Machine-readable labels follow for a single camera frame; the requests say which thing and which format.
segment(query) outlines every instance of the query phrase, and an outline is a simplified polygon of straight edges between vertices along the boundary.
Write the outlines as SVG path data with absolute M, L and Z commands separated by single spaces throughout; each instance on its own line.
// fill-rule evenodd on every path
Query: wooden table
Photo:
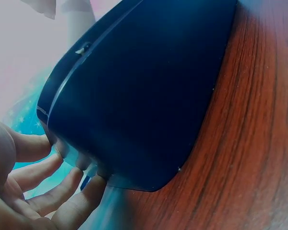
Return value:
M 288 230 L 288 0 L 242 0 L 193 152 L 134 230 Z

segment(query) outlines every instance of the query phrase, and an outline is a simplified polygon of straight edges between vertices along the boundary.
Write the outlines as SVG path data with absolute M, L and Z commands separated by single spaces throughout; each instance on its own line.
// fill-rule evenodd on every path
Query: wood grain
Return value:
M 288 230 L 288 0 L 242 0 L 201 133 L 135 230 Z

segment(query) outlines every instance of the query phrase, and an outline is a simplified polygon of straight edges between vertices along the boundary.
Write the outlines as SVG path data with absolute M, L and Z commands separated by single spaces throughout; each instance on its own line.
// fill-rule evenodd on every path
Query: curved plastic casing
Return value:
M 72 165 L 155 191 L 189 156 L 236 0 L 123 0 L 57 63 L 37 116 Z

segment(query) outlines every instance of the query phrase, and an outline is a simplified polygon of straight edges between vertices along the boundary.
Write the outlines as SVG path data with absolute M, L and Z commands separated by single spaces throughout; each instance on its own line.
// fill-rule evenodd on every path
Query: hand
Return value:
M 100 176 L 71 197 L 83 175 L 78 168 L 73 168 L 61 184 L 47 193 L 25 200 L 23 193 L 51 176 L 63 160 L 55 154 L 12 171 L 13 166 L 15 162 L 40 160 L 50 150 L 46 136 L 19 134 L 0 123 L 0 230 L 75 230 L 99 205 L 106 187 Z M 51 219 L 45 217 L 53 211 Z

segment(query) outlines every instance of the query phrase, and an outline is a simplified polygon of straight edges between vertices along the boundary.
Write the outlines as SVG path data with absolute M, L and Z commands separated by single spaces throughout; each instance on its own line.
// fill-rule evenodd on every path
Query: blurry object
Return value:
M 33 10 L 54 19 L 56 15 L 56 0 L 21 0 L 28 4 Z

